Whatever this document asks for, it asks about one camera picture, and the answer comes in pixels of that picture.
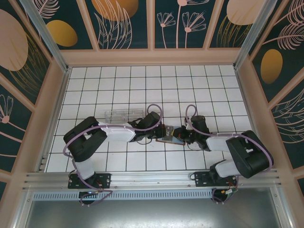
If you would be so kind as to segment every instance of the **white grid tile floor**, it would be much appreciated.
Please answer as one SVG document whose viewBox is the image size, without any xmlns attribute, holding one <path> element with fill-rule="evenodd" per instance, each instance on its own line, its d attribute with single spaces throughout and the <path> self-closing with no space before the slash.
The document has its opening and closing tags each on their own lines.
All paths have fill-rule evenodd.
<svg viewBox="0 0 304 228">
<path fill-rule="evenodd" d="M 251 129 L 232 66 L 73 68 L 45 171 L 73 170 L 71 160 L 62 154 L 63 136 L 83 119 L 95 116 L 105 121 L 105 111 L 146 110 L 150 104 L 162 107 L 166 125 L 183 124 L 186 107 L 194 104 L 211 132 Z M 223 159 L 231 159 L 231 155 L 155 140 L 147 145 L 103 143 L 92 156 L 96 171 L 109 172 L 208 169 Z"/>
</svg>

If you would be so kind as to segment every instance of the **metal bracket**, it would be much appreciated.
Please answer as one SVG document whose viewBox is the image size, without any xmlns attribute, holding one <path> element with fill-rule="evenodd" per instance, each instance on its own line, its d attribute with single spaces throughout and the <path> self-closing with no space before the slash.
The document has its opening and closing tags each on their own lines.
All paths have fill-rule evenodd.
<svg viewBox="0 0 304 228">
<path fill-rule="evenodd" d="M 111 183 L 110 173 L 98 173 L 94 184 L 95 188 L 109 189 Z M 88 187 L 78 178 L 77 174 L 71 174 L 68 180 L 68 189 L 87 189 Z"/>
<path fill-rule="evenodd" d="M 204 172 L 195 172 L 194 174 L 195 186 L 196 187 L 229 187 L 229 184 L 233 185 L 237 184 L 237 179 L 235 176 L 229 176 L 226 178 L 222 178 L 213 182 L 213 180 L 208 175 L 208 171 Z"/>
</svg>

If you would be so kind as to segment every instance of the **beige circle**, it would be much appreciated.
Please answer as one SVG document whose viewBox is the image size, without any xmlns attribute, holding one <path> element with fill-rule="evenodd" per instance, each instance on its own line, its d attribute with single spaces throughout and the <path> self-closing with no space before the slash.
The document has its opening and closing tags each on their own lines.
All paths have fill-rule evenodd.
<svg viewBox="0 0 304 228">
<path fill-rule="evenodd" d="M 125 9 L 129 17 L 134 16 L 138 9 L 138 0 L 92 0 L 92 4 L 97 12 L 108 20 L 123 20 L 123 16 L 119 16 L 119 10 L 116 2 L 121 9 Z"/>
<path fill-rule="evenodd" d="M 55 42 L 61 46 L 71 47 L 78 41 L 75 30 L 62 20 L 50 21 L 47 28 Z"/>
<path fill-rule="evenodd" d="M 261 77 L 267 84 L 273 83 L 280 75 L 283 66 L 283 58 L 278 50 L 268 50 L 262 59 Z"/>
<path fill-rule="evenodd" d="M 23 68 L 28 59 L 27 34 L 20 23 L 0 9 L 0 66 L 11 71 Z"/>
<path fill-rule="evenodd" d="M 255 22 L 265 0 L 229 0 L 227 17 L 235 25 L 250 25 Z"/>
</svg>

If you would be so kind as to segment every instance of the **purple cable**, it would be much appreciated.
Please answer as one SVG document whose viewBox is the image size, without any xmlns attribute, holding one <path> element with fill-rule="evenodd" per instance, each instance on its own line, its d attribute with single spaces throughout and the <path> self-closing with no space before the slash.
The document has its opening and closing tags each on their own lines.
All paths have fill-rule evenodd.
<svg viewBox="0 0 304 228">
<path fill-rule="evenodd" d="M 195 109 L 194 115 L 197 113 L 197 108 L 196 108 L 195 105 L 193 105 L 193 104 L 188 105 L 187 108 L 186 108 L 186 120 L 188 120 L 188 109 L 189 109 L 189 107 L 194 107 L 194 109 Z M 204 132 L 201 132 L 201 131 L 195 129 L 195 128 L 192 126 L 191 121 L 187 121 L 187 123 L 188 123 L 188 124 L 190 125 L 190 127 L 191 127 L 193 130 L 195 130 L 197 133 L 200 133 L 200 134 L 203 134 L 203 135 L 206 135 L 206 136 L 212 136 L 212 137 L 218 137 L 218 136 L 232 136 L 232 137 L 233 137 L 233 136 L 237 136 L 237 137 L 242 137 L 242 138 L 244 138 L 244 139 L 247 139 L 248 141 L 250 141 L 250 142 L 252 142 L 254 145 L 256 145 L 256 146 L 265 154 L 265 156 L 267 157 L 268 162 L 269 162 L 269 167 L 268 167 L 268 169 L 267 169 L 266 171 L 270 171 L 270 170 L 271 170 L 271 168 L 272 168 L 272 161 L 271 161 L 271 158 L 270 158 L 269 154 L 267 153 L 267 151 L 266 151 L 260 144 L 258 144 L 258 143 L 257 143 L 256 141 L 254 141 L 253 139 L 251 139 L 251 138 L 249 138 L 249 137 L 247 137 L 247 136 L 245 136 L 245 135 L 242 135 L 242 134 L 226 134 L 226 133 L 222 133 L 222 134 L 207 134 L 207 133 L 204 133 Z"/>
<path fill-rule="evenodd" d="M 152 127 L 149 127 L 149 128 L 146 128 L 146 129 L 137 129 L 137 128 L 128 127 L 128 126 L 123 126 L 123 125 L 117 125 L 117 124 L 112 124 L 112 125 L 99 125 L 99 126 L 95 126 L 95 127 L 90 127 L 90 128 L 88 128 L 88 129 L 82 131 L 81 133 L 79 133 L 79 134 L 76 135 L 75 137 L 73 137 L 73 138 L 65 145 L 65 147 L 63 148 L 63 154 L 64 154 L 65 156 L 67 156 L 67 157 L 69 157 L 69 158 L 72 159 L 72 164 L 73 164 L 73 166 L 74 166 L 74 168 L 75 168 L 75 170 L 76 170 L 76 172 L 77 172 L 77 175 L 78 175 L 79 179 L 80 179 L 87 187 L 89 187 L 89 188 L 91 188 L 91 189 L 94 189 L 94 190 L 96 190 L 96 191 L 98 191 L 98 192 L 108 192 L 108 193 L 109 193 L 109 194 L 105 195 L 102 199 L 100 199 L 100 200 L 98 200 L 98 201 L 95 201 L 94 203 L 91 203 L 90 205 L 96 205 L 96 204 L 100 203 L 100 202 L 103 201 L 105 198 L 107 198 L 109 195 L 111 195 L 111 194 L 113 193 L 113 191 L 112 191 L 112 190 L 101 190 L 101 189 L 95 188 L 95 187 L 91 186 L 90 184 L 86 183 L 85 180 L 81 177 L 81 175 L 80 175 L 80 173 L 79 173 L 79 171 L 78 171 L 78 169 L 77 169 L 77 167 L 76 167 L 76 164 L 75 164 L 75 161 L 74 161 L 73 156 L 67 154 L 67 152 L 66 152 L 68 146 L 69 146 L 72 142 L 74 142 L 76 139 L 78 139 L 80 136 L 84 135 L 85 133 L 87 133 L 87 132 L 89 132 L 89 131 L 91 131 L 91 130 L 95 130 L 95 129 L 98 129 L 98 128 L 121 127 L 121 128 L 125 128 L 125 129 L 134 130 L 134 131 L 139 131 L 139 132 L 145 132 L 145 131 L 151 130 L 151 129 L 153 129 L 154 127 L 157 127 L 157 126 L 160 124 L 160 122 L 162 121 L 162 117 L 163 117 L 162 109 L 161 109 L 161 107 L 159 107 L 157 104 L 151 104 L 151 105 L 149 105 L 148 108 L 147 108 L 147 113 L 149 113 L 149 108 L 150 108 L 151 106 L 156 106 L 156 107 L 158 107 L 159 110 L 160 110 L 160 112 L 161 112 L 161 113 L 160 113 L 160 119 L 159 119 L 158 122 L 157 122 L 154 126 L 152 126 Z M 82 199 L 83 199 L 85 196 L 88 196 L 88 195 L 95 195 L 95 194 L 97 194 L 97 193 L 90 193 L 90 194 L 86 194 L 86 195 L 82 196 L 82 198 L 80 199 L 81 204 L 84 205 L 84 203 L 82 202 Z"/>
</svg>

